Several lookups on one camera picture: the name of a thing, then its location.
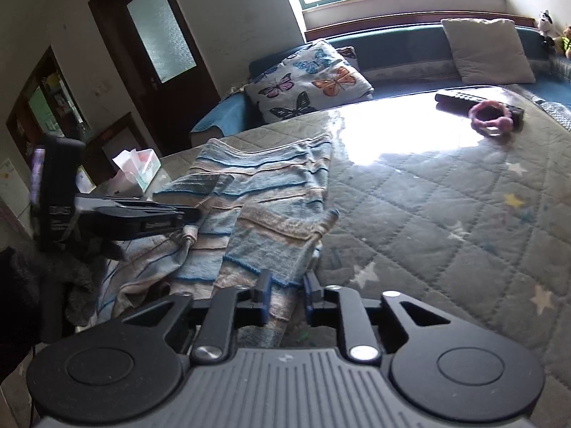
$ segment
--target sofa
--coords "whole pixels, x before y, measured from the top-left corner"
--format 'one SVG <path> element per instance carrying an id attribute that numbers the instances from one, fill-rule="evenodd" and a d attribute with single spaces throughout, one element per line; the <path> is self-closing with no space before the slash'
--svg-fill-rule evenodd
<path id="1" fill-rule="evenodd" d="M 535 30 L 517 27 L 536 84 L 525 89 L 546 101 L 571 108 L 571 63 L 550 55 Z M 373 99 L 465 86 L 452 60 L 442 24 L 421 24 L 356 32 L 331 37 L 335 48 L 355 47 L 359 70 L 375 88 Z M 302 47 L 266 56 L 249 65 L 252 78 Z M 190 133 L 192 146 L 264 125 L 261 113 L 244 92 L 230 95 L 208 113 Z"/>

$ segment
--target striped garment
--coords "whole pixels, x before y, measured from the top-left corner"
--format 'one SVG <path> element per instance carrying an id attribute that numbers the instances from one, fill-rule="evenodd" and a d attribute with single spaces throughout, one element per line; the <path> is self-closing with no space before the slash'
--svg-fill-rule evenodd
<path id="1" fill-rule="evenodd" d="M 313 251 L 339 217 L 324 211 L 331 140 L 323 134 L 248 153 L 211 139 L 188 175 L 153 195 L 201 209 L 201 220 L 170 236 L 128 242 L 127 260 L 109 265 L 96 321 L 138 307 L 150 287 L 163 291 L 168 284 L 171 293 L 203 299 L 213 287 L 252 285 L 269 269 L 270 324 L 242 331 L 241 341 L 276 345 Z"/>

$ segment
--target orange butterfly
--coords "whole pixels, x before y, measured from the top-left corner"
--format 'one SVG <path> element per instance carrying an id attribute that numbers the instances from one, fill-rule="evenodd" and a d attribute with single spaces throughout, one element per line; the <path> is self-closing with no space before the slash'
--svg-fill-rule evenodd
<path id="1" fill-rule="evenodd" d="M 337 78 L 333 80 L 316 80 L 311 82 L 317 88 L 323 90 L 326 96 L 337 96 L 340 90 L 345 90 L 343 85 L 355 85 L 357 80 L 349 74 L 349 69 L 341 66 L 337 69 Z"/>

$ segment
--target sofa backrest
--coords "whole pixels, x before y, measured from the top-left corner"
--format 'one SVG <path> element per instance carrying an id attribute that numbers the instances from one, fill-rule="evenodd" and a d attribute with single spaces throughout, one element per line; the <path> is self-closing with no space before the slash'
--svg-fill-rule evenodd
<path id="1" fill-rule="evenodd" d="M 543 38 L 533 29 L 517 27 L 527 58 L 534 71 L 549 70 Z M 335 48 L 355 47 L 359 68 L 370 81 L 394 78 L 442 78 L 457 76 L 450 45 L 442 24 L 422 24 L 355 32 L 327 41 Z M 266 56 L 250 64 L 252 78 L 258 76 L 301 47 Z"/>

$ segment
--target brown wooden door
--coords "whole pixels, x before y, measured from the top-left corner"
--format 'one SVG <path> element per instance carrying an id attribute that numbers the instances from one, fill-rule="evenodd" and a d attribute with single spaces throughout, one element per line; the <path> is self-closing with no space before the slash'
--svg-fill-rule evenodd
<path id="1" fill-rule="evenodd" d="M 220 97 L 176 0 L 91 0 L 90 7 L 161 152 L 190 148 L 190 130 Z"/>

